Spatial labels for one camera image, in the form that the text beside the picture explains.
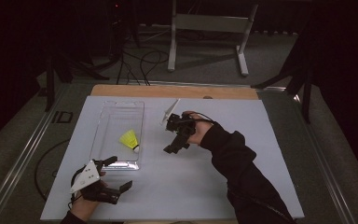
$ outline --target gray carpet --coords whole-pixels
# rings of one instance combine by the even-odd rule
[[[155,82],[182,82],[199,84],[227,84],[227,85],[251,85],[264,81],[279,73],[287,54],[293,46],[296,36],[251,35],[248,46],[245,49],[250,75],[240,75],[233,54],[233,46],[238,43],[238,36],[230,36],[224,41],[189,41],[180,39],[177,51],[176,70],[167,72],[167,63],[160,63],[148,75],[151,83]],[[168,52],[170,39],[168,36],[159,36],[149,41],[142,42],[143,47],[150,47]],[[134,44],[129,43],[126,52],[142,57],[151,49],[134,49]],[[157,53],[145,58],[149,61],[158,59]],[[104,59],[95,58],[96,63]],[[124,56],[124,62],[129,64],[134,75],[129,74],[129,67],[122,70],[120,83],[127,82],[127,76],[131,83],[136,83],[134,77],[144,84],[140,71],[140,60],[128,54]],[[34,154],[25,167],[21,178],[14,190],[4,198],[5,206],[0,211],[0,223],[38,223],[44,206],[44,200],[37,193],[34,186],[34,168],[43,154],[51,147],[69,139],[76,126],[81,107],[91,88],[96,83],[116,83],[120,63],[101,71],[101,74],[111,77],[109,81],[94,80],[83,74],[76,73],[72,84],[60,87],[62,98],[53,108],[64,113],[73,113],[73,119],[68,123],[51,122],[40,138]],[[145,71],[153,64],[143,63]],[[285,86],[287,79],[276,84]],[[305,218],[297,223],[342,223],[334,204],[329,188],[318,168],[318,160],[315,158],[315,143],[325,155],[334,177],[340,185],[344,198],[353,213],[355,223],[358,223],[358,163],[351,154],[351,149],[332,117],[328,107],[317,88],[313,89],[310,118],[311,125],[306,124],[299,116],[298,106],[292,99],[276,91],[262,91],[259,93],[263,100],[268,115],[277,135],[282,154],[287,163],[289,172],[293,178],[298,198],[303,206]],[[21,151],[27,145],[33,131],[38,127],[38,122],[46,116],[44,112],[46,99],[35,96],[16,115],[15,118],[0,132],[0,186],[11,166],[20,156]],[[44,193],[48,193],[54,181],[54,172],[58,169],[67,143],[64,142],[52,150],[40,163],[37,173],[38,183]]]

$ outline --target clear plastic container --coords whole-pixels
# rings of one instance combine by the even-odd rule
[[[144,102],[104,102],[89,155],[91,160],[106,160],[117,156],[117,162],[104,167],[103,171],[140,169],[144,111]],[[138,152],[119,140],[129,130],[134,130],[134,137],[139,144]]]

